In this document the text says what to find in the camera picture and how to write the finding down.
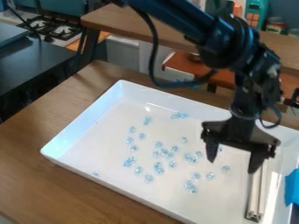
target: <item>orange object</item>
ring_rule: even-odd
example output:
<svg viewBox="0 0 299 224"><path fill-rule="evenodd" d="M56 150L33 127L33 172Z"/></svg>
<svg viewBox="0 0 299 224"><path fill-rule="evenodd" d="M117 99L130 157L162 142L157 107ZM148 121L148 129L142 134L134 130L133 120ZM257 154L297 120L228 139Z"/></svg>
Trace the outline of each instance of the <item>orange object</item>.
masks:
<svg viewBox="0 0 299 224"><path fill-rule="evenodd" d="M246 22L247 22L248 25L251 25L253 20L247 20Z"/></svg>
<svg viewBox="0 0 299 224"><path fill-rule="evenodd" d="M233 7L233 15L238 18L243 18L243 8L240 3L236 3Z"/></svg>
<svg viewBox="0 0 299 224"><path fill-rule="evenodd" d="M257 27L258 22L257 21L253 21L252 22L252 27Z"/></svg>
<svg viewBox="0 0 299 224"><path fill-rule="evenodd" d="M258 15L258 14L254 14L254 20L255 20L255 21L258 21L259 18L260 18L260 15Z"/></svg>
<svg viewBox="0 0 299 224"><path fill-rule="evenodd" d="M251 19L253 19L254 18L254 14L247 14L247 19L249 19L249 20L251 20Z"/></svg>

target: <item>black cable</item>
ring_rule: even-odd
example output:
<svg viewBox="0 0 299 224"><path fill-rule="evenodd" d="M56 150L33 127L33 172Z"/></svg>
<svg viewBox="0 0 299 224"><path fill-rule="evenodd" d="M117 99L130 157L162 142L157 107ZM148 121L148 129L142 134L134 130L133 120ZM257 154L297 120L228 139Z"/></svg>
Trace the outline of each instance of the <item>black cable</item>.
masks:
<svg viewBox="0 0 299 224"><path fill-rule="evenodd" d="M275 105L272 105L272 106L271 106L271 109L275 112L275 114L276 114L277 117L278 117L278 121L277 121L275 124L266 126L266 125L264 124L264 122L262 121L262 118L260 117L261 126L262 126L264 129L267 129L267 130L270 130L270 129L272 129L272 128L277 127L278 125L281 124L281 121L282 121L282 113L281 113L281 111L280 111Z"/></svg>
<svg viewBox="0 0 299 224"><path fill-rule="evenodd" d="M30 26L30 24L27 23L27 21L25 21L20 15L18 15L18 13L16 11L14 11L8 4L7 4L7 8L20 20L22 20L22 22L24 24L26 24L29 28L29 30L31 30L31 32L35 33L38 36L38 39L41 40L38 31L36 31L33 27Z"/></svg>
<svg viewBox="0 0 299 224"><path fill-rule="evenodd" d="M217 73L216 70L212 69L209 73L206 75L194 78L192 81L185 81L185 82L160 82L156 80L155 77L155 61L156 61L156 54L159 48L159 37L156 31L156 27L154 26L153 22L151 21L150 17L144 13L143 11L131 6L131 8L147 23L147 25L150 28L150 31L153 35L153 48L151 50L151 55L149 58L149 77L152 80L152 82L160 87L160 88L192 88L197 85L203 85L206 84L206 82Z"/></svg>

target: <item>blue object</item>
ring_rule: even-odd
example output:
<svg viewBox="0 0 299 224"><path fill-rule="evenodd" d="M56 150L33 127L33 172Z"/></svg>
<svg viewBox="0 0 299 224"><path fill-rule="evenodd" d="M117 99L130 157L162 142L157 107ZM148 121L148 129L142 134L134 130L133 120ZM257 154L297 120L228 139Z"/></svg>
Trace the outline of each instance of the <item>blue object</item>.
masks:
<svg viewBox="0 0 299 224"><path fill-rule="evenodd" d="M176 161L172 160L172 161L170 161L170 162L168 163L168 166L169 166L170 168L175 168L175 167L177 166L177 163L176 163Z"/></svg>
<svg viewBox="0 0 299 224"><path fill-rule="evenodd" d="M86 0L39 0L40 6L45 11L53 11L66 15L81 17L86 8Z"/></svg>
<svg viewBox="0 0 299 224"><path fill-rule="evenodd" d="M246 21L247 23L260 30L264 25L268 14L269 0L247 0Z"/></svg>
<svg viewBox="0 0 299 224"><path fill-rule="evenodd" d="M0 11L6 11L6 10L7 10L7 1L0 0Z"/></svg>
<svg viewBox="0 0 299 224"><path fill-rule="evenodd" d="M135 145L132 145L132 147L131 147L131 151L138 151L138 148L137 148L137 146L135 146Z"/></svg>
<svg viewBox="0 0 299 224"><path fill-rule="evenodd" d="M146 117L144 118L143 125L144 125L144 126L148 126L149 123L150 123L150 121L151 121L151 117L150 117L150 116L146 116Z"/></svg>
<svg viewBox="0 0 299 224"><path fill-rule="evenodd" d="M130 127L129 128L129 133L133 134L134 132L136 132L136 127L134 127L134 126Z"/></svg>
<svg viewBox="0 0 299 224"><path fill-rule="evenodd" d="M140 173L143 172L143 168L141 166L138 166L136 169L135 169L135 174L139 175Z"/></svg>
<svg viewBox="0 0 299 224"><path fill-rule="evenodd" d="M132 144L133 142L134 142L133 137L129 136L129 137L127 138L126 143L127 143L127 144Z"/></svg>
<svg viewBox="0 0 299 224"><path fill-rule="evenodd" d="M291 174L285 178L284 201L286 206L294 203L299 206L299 169L293 170Z"/></svg>
<svg viewBox="0 0 299 224"><path fill-rule="evenodd" d="M139 136L138 136L138 139L139 140L143 140L145 138L145 134L144 133L140 133Z"/></svg>

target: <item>white tray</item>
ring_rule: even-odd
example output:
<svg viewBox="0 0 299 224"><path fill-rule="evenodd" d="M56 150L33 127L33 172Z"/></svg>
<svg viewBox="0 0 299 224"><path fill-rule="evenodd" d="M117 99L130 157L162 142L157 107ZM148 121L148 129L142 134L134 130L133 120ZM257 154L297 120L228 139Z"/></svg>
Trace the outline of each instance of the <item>white tray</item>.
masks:
<svg viewBox="0 0 299 224"><path fill-rule="evenodd" d="M177 112L189 117L171 119ZM152 118L148 126L143 125L145 116ZM205 155L205 145L200 139L202 121L229 116L224 109L121 80L53 138L41 153L53 163L182 222L240 224L246 222L243 217L249 153L223 146L214 164L205 156L196 164L184 160L185 153L202 151ZM129 133L131 126L136 127L136 133ZM146 134L145 139L139 140L139 133ZM138 151L131 152L126 143L128 137L134 138ZM181 137L187 137L188 143L181 143ZM178 146L173 158L176 168L169 168L170 160L165 157L152 157L156 141L161 141L167 150L172 145ZM124 167L123 162L130 156L136 158L136 163ZM163 175L154 171L154 163L158 161L163 163ZM136 175L135 168L139 165L143 173ZM224 165L231 167L227 174L221 171ZM184 184L194 172L199 172L201 179L193 181L198 192L192 194ZM205 177L208 172L213 172L216 178L208 181ZM153 175L154 181L146 183L145 174Z"/></svg>

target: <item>wooden table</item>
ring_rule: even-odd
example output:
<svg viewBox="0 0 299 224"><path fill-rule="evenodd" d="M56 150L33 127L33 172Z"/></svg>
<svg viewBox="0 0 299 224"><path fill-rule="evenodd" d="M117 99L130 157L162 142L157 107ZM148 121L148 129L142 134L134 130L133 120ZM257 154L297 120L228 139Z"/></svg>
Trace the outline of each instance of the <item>wooden table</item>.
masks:
<svg viewBox="0 0 299 224"><path fill-rule="evenodd" d="M102 41L104 41L105 39L107 39L109 36L110 36L109 32L102 31L100 33L99 38L98 38L98 44L100 44ZM69 50L77 52L78 46L79 46L79 42L80 42L80 40L77 39L76 41L74 41L71 44L67 45L66 48L69 49Z"/></svg>
<svg viewBox="0 0 299 224"><path fill-rule="evenodd" d="M95 61L0 125L1 213L22 224L177 223L39 153L119 79L153 87L147 75ZM225 109L230 101L193 89L168 92ZM287 115L282 123L299 130Z"/></svg>
<svg viewBox="0 0 299 224"><path fill-rule="evenodd" d="M82 24L96 30L111 32L125 37L151 42L149 27L129 7L124 9L109 4L86 14L81 18ZM153 18L160 44L175 49L196 52L195 45L186 41L184 35ZM299 39L273 33L261 32L261 41L265 42L282 58L282 65L288 74L299 75Z"/></svg>
<svg viewBox="0 0 299 224"><path fill-rule="evenodd" d="M166 67L183 71L188 74L194 74L195 76L203 76L211 70L211 68L205 66L205 64L190 61L188 59L188 52L185 50L176 50L175 54L163 64L163 70ZM281 79L283 91L282 97L285 99L284 103L290 105L295 89L299 88L299 77L282 73ZM234 89L233 73L228 70L220 70L209 80L209 84L217 87Z"/></svg>

